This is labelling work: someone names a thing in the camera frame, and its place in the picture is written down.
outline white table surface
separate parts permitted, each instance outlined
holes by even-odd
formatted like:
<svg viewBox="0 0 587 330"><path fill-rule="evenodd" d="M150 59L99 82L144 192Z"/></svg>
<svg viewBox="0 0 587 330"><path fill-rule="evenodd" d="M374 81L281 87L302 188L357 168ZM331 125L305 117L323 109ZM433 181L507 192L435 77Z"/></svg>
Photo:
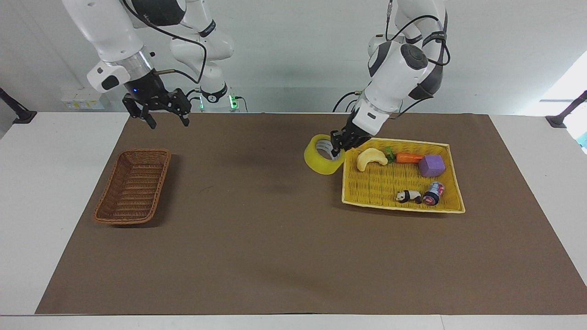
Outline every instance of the white table surface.
<svg viewBox="0 0 587 330"><path fill-rule="evenodd" d="M39 113L0 139L0 329L587 329L587 315L32 316L127 117ZM544 118L491 119L586 281L587 155Z"/></svg>

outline yellow tape roll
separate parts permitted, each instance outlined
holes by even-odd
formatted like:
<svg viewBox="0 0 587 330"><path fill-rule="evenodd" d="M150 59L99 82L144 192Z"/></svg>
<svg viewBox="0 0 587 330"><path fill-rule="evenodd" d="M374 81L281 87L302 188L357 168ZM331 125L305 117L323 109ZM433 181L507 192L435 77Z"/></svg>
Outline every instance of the yellow tape roll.
<svg viewBox="0 0 587 330"><path fill-rule="evenodd" d="M332 144L330 143L330 136L326 134L318 134L312 138L306 150L303 152L303 159L306 164L315 172L322 175L330 175L345 162L345 151L341 150L340 154L335 159L326 159L318 153L318 149L324 150L330 154L332 151Z"/></svg>

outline banana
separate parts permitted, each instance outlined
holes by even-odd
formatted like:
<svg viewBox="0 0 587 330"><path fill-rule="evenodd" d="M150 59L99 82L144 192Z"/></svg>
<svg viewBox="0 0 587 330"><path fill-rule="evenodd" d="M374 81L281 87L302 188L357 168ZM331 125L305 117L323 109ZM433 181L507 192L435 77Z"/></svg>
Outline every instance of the banana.
<svg viewBox="0 0 587 330"><path fill-rule="evenodd" d="M367 164L376 161L381 165L387 165L387 157L385 154L375 148L369 148L363 151L357 158L357 169L363 172L367 167Z"/></svg>

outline toy panda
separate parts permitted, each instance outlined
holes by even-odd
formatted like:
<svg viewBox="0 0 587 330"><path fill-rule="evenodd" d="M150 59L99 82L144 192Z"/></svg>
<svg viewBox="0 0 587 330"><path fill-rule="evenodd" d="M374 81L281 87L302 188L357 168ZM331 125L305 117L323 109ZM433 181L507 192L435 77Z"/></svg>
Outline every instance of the toy panda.
<svg viewBox="0 0 587 330"><path fill-rule="evenodd" d="M422 195L416 190L404 190L397 194L396 200L402 204L410 200L414 200L416 204L422 204Z"/></svg>

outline brown wicker basket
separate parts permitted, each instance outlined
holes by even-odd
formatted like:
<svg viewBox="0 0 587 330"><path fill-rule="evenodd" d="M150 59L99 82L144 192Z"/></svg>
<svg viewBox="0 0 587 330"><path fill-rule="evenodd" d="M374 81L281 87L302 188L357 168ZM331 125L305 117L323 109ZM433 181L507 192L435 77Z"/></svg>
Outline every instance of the brown wicker basket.
<svg viewBox="0 0 587 330"><path fill-rule="evenodd" d="M165 149L121 152L94 211L102 224L141 224L153 218L171 153Z"/></svg>

